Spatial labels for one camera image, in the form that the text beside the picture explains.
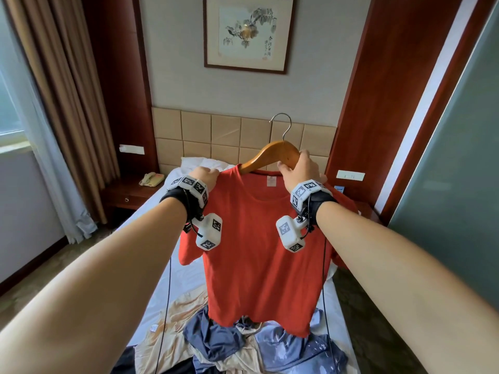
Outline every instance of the gray wall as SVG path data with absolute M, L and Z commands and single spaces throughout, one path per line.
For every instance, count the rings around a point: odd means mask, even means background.
M 202 0 L 140 0 L 153 105 L 336 126 L 370 0 L 298 0 L 287 75 L 204 68 Z
M 497 58 L 498 7 L 389 226 L 499 310 Z
M 33 152 L 0 155 L 0 282 L 62 237 Z

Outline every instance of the curtain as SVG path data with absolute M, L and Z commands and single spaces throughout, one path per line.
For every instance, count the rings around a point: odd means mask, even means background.
M 5 0 L 48 120 L 91 216 L 120 176 L 81 0 Z
M 43 110 L 40 95 L 16 36 L 0 2 L 0 75 L 38 161 L 48 193 L 70 243 L 89 238 L 97 229 L 73 178 Z

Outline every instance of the hand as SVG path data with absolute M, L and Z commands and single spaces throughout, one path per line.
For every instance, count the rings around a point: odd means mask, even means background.
M 307 150 L 300 152 L 300 159 L 293 169 L 282 162 L 278 162 L 278 168 L 283 174 L 284 185 L 290 193 L 300 183 L 310 179 L 316 180 L 320 183 L 325 183 L 327 177 L 319 173 L 319 165 L 314 163 L 309 156 Z
M 216 184 L 216 179 L 220 171 L 218 169 L 209 169 L 204 166 L 199 166 L 189 173 L 189 176 L 200 179 L 208 187 L 208 191 L 212 191 Z

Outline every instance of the wall switch plate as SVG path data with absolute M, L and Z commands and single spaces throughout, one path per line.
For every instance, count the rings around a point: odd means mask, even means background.
M 365 173 L 351 172 L 349 170 L 339 170 L 336 178 L 352 179 L 355 181 L 363 181 Z
M 145 155 L 144 147 L 141 147 L 138 145 L 120 144 L 120 152 L 136 153 L 138 155 Z

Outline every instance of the bed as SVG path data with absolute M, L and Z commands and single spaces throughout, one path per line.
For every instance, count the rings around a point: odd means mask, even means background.
M 202 157 L 183 157 L 181 167 L 173 169 L 165 179 L 165 183 L 171 183 L 171 181 L 173 181 L 175 178 L 178 178 L 181 175 L 188 174 L 192 169 L 199 165 L 206 166 L 208 168 L 217 168 L 219 170 L 225 170 L 233 167 L 233 165 L 229 165 L 227 163 L 214 159 Z M 160 188 L 127 221 L 125 221 L 125 223 L 123 223 L 121 227 L 127 225 L 132 220 L 137 219 L 148 210 L 153 208 L 155 205 L 157 205 L 165 192 L 166 187 Z M 195 289 L 206 282 L 203 267 L 203 257 L 196 259 L 188 266 L 180 265 L 179 242 L 177 242 L 175 250 L 173 251 L 171 265 L 172 283 L 170 290 L 170 302 L 178 298 L 179 295 L 189 290 Z M 331 278 L 335 271 L 336 266 L 331 263 L 327 276 L 328 280 L 324 284 L 326 315 L 329 326 L 329 333 L 331 339 L 333 339 L 336 345 L 340 347 L 340 349 L 343 350 L 348 356 L 348 365 L 346 372 L 348 374 L 356 374 L 360 372 L 357 364 L 357 359 L 355 358 L 355 353 L 353 352 L 352 342 L 346 328 L 345 319 L 341 312 L 336 289 Z M 169 282 L 168 274 L 169 268 L 166 267 L 163 275 L 161 276 L 161 279 L 159 280 L 158 286 L 154 290 L 153 296 L 151 297 L 151 300 L 147 305 L 146 312 L 144 313 L 140 325 L 128 344 L 129 346 L 137 345 L 142 339 L 144 339 L 148 328 L 150 328 L 157 321 L 160 311 L 166 307 Z M 322 296 L 317 302 L 317 308 L 323 310 Z M 321 327 L 320 333 L 327 333 L 325 322 Z

